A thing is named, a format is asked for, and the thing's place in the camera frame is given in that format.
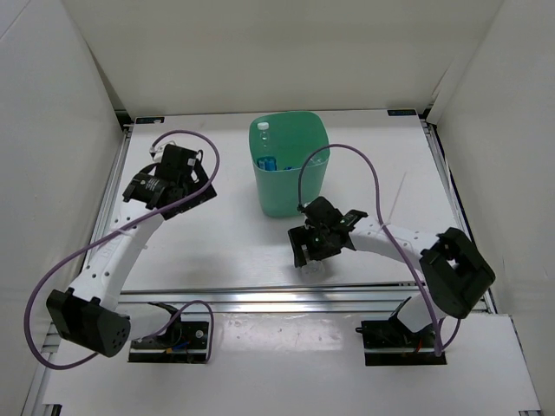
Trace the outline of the small black label bottle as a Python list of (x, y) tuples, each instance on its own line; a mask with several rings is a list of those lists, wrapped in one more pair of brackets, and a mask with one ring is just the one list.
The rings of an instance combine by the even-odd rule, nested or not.
[(322, 261), (310, 260), (301, 267), (302, 276), (306, 278), (320, 278), (325, 275), (325, 267)]

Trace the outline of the Aquarius blue label bottle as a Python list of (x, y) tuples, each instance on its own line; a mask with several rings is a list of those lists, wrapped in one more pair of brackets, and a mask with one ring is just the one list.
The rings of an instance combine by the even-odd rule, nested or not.
[(266, 121), (257, 124), (258, 129), (258, 150), (257, 166), (259, 169), (275, 172), (277, 170), (277, 160), (273, 155), (273, 147), (270, 138), (270, 125)]

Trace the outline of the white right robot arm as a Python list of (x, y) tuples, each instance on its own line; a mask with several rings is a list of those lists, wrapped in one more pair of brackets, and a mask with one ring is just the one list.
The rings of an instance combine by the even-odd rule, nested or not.
[(394, 343), (407, 347), (434, 320), (464, 319), (495, 281), (493, 269), (467, 235), (454, 227), (439, 234), (381, 225), (363, 211), (330, 219), (307, 218), (288, 230), (294, 265), (304, 267), (343, 249), (377, 254), (413, 267), (424, 292), (395, 312), (389, 325)]

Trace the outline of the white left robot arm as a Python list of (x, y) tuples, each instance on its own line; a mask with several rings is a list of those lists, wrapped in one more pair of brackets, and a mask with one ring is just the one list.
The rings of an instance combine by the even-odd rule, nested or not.
[(150, 302), (138, 311), (119, 307), (122, 287), (150, 237), (167, 220), (215, 198), (201, 163), (182, 167), (169, 162), (145, 166), (123, 192), (116, 229), (101, 240), (98, 251), (65, 289), (50, 292), (46, 306), (57, 333), (91, 351), (113, 357), (127, 341), (152, 339), (168, 350), (181, 350), (194, 334), (180, 311)]

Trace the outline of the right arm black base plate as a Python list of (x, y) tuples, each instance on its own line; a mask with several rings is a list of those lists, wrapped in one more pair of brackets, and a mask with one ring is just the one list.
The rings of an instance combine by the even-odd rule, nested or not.
[(355, 331), (362, 337), (367, 367), (443, 366), (444, 353), (436, 355), (435, 333), (428, 326), (412, 333), (390, 320), (361, 321)]

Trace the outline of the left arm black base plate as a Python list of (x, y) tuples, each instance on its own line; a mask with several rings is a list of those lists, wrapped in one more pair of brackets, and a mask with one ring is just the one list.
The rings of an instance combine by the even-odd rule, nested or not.
[(208, 321), (174, 322), (168, 334), (132, 341), (130, 363), (205, 364), (209, 347)]

